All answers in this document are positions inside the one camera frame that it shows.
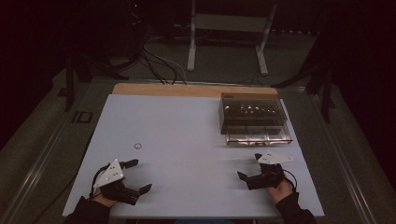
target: white tabletop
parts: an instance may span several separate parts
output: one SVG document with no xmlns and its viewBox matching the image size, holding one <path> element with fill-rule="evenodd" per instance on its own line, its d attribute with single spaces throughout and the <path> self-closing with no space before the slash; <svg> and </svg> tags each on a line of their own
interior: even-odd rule
<svg viewBox="0 0 396 224">
<path fill-rule="evenodd" d="M 118 159 L 138 159 L 124 169 L 124 184 L 152 184 L 135 206 L 118 203 L 113 217 L 276 217 L 263 189 L 248 190 L 237 172 L 258 175 L 255 153 L 267 149 L 293 157 L 284 169 L 298 179 L 300 206 L 324 216 L 295 132 L 281 147 L 228 147 L 220 134 L 219 98 L 109 95 L 64 209 L 72 213 L 88 197 L 94 174 Z"/>
</svg>

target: dark background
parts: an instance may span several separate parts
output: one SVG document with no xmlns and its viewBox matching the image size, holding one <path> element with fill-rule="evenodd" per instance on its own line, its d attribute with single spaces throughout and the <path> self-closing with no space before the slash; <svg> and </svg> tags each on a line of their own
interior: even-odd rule
<svg viewBox="0 0 396 224">
<path fill-rule="evenodd" d="M 65 46 L 77 41 L 73 37 L 104 28 L 95 27 L 92 22 L 90 2 L 7 0 L 0 3 L 0 148 L 49 92 L 51 79 L 64 69 Z M 190 1 L 137 2 L 142 18 L 169 38 L 173 36 L 174 23 L 190 22 Z M 257 7 L 254 11 L 245 7 L 246 1 L 233 0 L 238 7 L 230 7 L 229 2 L 202 0 L 198 8 L 236 15 L 262 13 Z M 279 35 L 285 31 L 318 35 L 304 66 L 328 57 L 336 43 L 337 51 L 329 57 L 335 64 L 333 83 L 340 87 L 395 188 L 392 143 L 396 133 L 393 130 L 396 4 L 385 0 L 279 2 L 273 23 Z"/>
</svg>

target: small round object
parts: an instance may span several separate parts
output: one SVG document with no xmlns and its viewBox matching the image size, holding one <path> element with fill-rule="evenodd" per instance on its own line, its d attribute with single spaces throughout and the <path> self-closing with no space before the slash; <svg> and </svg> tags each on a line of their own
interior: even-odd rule
<svg viewBox="0 0 396 224">
<path fill-rule="evenodd" d="M 134 144 L 134 149 L 140 149 L 140 148 L 142 148 L 142 144 L 140 143 Z"/>
</svg>

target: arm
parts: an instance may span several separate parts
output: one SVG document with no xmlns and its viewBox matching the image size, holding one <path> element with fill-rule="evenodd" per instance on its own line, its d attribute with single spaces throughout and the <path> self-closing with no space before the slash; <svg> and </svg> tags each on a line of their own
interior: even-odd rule
<svg viewBox="0 0 396 224">
<path fill-rule="evenodd" d="M 277 188 L 266 188 L 273 199 L 277 210 L 282 215 L 285 224 L 317 223 L 309 210 L 302 209 L 298 204 L 298 192 L 293 192 L 292 184 L 283 179 Z"/>
<path fill-rule="evenodd" d="M 67 216 L 64 224 L 107 224 L 111 207 L 116 204 L 102 196 L 98 189 L 92 199 L 81 197 L 75 211 Z"/>
</svg>

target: floor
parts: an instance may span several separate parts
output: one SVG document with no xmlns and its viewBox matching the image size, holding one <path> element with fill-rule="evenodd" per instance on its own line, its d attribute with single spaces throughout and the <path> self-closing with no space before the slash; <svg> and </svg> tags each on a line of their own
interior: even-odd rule
<svg viewBox="0 0 396 224">
<path fill-rule="evenodd" d="M 260 75 L 254 43 L 199 42 L 195 70 L 187 72 L 189 41 L 177 37 L 169 42 L 152 36 L 146 44 L 179 72 L 177 84 L 215 83 L 221 85 L 262 86 L 296 75 L 315 38 L 309 35 L 270 34 L 264 56 L 269 76 Z M 113 63 L 124 61 L 112 58 Z M 129 82 L 160 81 L 141 60 L 120 72 Z M 155 64 L 164 79 L 171 82 L 173 70 Z M 76 101 L 64 112 L 65 73 L 53 79 L 52 91 L 19 128 L 0 152 L 1 223 L 63 223 L 62 211 L 85 148 L 100 113 L 118 80 L 92 68 L 91 83 L 76 83 Z M 326 216 L 318 223 L 392 223 L 396 219 L 395 192 L 387 182 L 359 125 L 350 114 L 336 86 L 333 86 L 331 124 L 319 113 L 320 95 L 306 95 L 308 79 L 279 90 L 290 112 L 308 167 L 317 187 Z M 78 122 L 75 115 L 92 113 L 91 122 Z M 110 223 L 125 223 L 111 219 Z M 282 223 L 280 218 L 259 223 Z"/>
</svg>

